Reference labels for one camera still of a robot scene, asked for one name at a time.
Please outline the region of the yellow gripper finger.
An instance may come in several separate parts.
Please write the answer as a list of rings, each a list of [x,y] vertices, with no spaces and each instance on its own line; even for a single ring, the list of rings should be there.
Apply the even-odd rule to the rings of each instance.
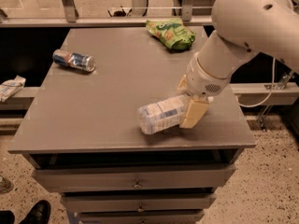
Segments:
[[[191,129],[205,115],[209,107],[207,98],[190,98],[187,110],[184,112],[182,121],[179,124],[180,128]]]
[[[183,75],[177,87],[177,95],[182,95],[186,93],[187,93],[186,76]]]

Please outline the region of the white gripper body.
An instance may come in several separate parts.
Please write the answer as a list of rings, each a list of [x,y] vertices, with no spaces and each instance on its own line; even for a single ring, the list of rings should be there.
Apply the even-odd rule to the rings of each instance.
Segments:
[[[230,78],[215,78],[209,75],[198,62],[196,52],[187,65],[187,92],[198,96],[217,96],[229,84]]]

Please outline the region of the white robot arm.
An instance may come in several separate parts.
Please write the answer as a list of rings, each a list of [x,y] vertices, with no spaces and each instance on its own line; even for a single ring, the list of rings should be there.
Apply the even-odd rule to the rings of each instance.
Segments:
[[[178,85],[189,95],[181,128],[194,127],[207,111],[207,98],[221,93],[258,53],[299,72],[299,14],[292,0],[216,0],[211,19],[214,31]]]

